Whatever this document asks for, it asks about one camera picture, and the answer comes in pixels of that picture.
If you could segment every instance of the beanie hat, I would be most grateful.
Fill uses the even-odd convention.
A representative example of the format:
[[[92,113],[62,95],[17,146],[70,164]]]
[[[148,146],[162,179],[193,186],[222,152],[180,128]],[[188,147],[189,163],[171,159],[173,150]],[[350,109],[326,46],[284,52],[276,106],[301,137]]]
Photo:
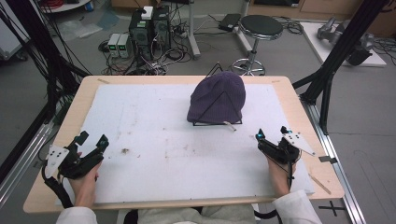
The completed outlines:
[[[224,71],[202,80],[191,95],[187,121],[223,124],[241,121],[245,85],[240,76]]]

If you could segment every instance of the gray floor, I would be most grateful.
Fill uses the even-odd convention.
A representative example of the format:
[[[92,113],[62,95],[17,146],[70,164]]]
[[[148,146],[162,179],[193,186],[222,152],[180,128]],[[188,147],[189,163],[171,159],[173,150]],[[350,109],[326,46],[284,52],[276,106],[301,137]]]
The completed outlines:
[[[84,17],[84,24],[97,23],[104,13],[99,9],[92,13],[76,9],[58,14],[57,19],[68,21]],[[197,24],[208,19],[197,20]],[[127,20],[118,20],[107,30],[67,44],[93,74],[100,75],[106,68],[106,60],[98,51],[98,45],[112,33],[126,32],[128,25]],[[204,25],[214,26],[213,22]],[[203,31],[217,32],[213,29]],[[197,35],[196,38],[202,57],[170,65],[167,75],[206,75],[216,62],[226,68],[245,57],[234,35]],[[332,143],[367,223],[394,223],[396,220],[396,178],[393,175],[396,160],[393,153],[396,145],[396,66],[388,56],[381,57],[388,64],[386,67],[342,66],[338,70],[333,80],[328,120]],[[261,41],[257,59],[264,63],[267,76],[286,76],[291,82],[314,73],[320,67],[320,61],[307,39],[286,31],[278,40]],[[296,91],[302,93],[305,88]],[[11,60],[0,66],[0,95],[0,162],[3,162],[46,103],[46,82],[31,60]],[[37,174],[38,168],[31,165],[0,210],[2,223],[55,222],[58,214],[29,215],[22,210]],[[335,200],[333,204],[343,207],[341,200]],[[323,223],[349,223],[344,211],[337,211],[335,216],[331,210],[318,209],[319,206],[330,206],[329,201],[314,201],[313,205]],[[271,209],[271,204],[261,204],[260,208],[265,212]],[[117,213],[98,211],[97,215],[99,223],[115,223]]]

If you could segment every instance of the human arm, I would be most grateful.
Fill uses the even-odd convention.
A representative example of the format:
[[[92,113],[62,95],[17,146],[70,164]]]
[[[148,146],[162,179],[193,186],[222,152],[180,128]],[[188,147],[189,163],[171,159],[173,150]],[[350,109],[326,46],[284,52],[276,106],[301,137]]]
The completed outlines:
[[[267,160],[271,182],[277,197],[273,201],[273,205],[282,222],[284,224],[321,223],[312,203],[302,189],[290,193],[287,165],[277,164],[270,158]]]
[[[95,201],[97,171],[101,163],[94,166],[85,176],[79,179],[69,179],[75,193],[75,206],[64,209],[59,215],[57,224],[96,224],[96,215],[91,210]]]

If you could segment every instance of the human hand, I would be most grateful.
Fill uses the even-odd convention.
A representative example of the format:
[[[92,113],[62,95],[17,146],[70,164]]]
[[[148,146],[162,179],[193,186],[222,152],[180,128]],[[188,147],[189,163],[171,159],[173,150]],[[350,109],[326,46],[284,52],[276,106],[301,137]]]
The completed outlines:
[[[269,157],[267,157],[267,161],[271,182],[274,187],[276,197],[280,198],[286,194],[289,194],[288,165],[276,163]],[[294,172],[295,170],[296,167],[295,164],[293,164],[292,171]]]
[[[75,193],[76,207],[92,208],[96,198],[96,178],[99,177],[97,171],[101,164],[102,162],[99,162],[82,178],[69,179],[70,185]]]

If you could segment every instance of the round black stool seat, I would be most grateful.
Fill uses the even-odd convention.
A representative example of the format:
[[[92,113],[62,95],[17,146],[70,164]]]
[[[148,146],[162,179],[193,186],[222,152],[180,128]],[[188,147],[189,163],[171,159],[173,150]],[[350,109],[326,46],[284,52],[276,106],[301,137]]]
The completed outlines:
[[[278,39],[283,31],[283,26],[279,21],[262,15],[243,17],[240,28],[245,35],[264,40]]]

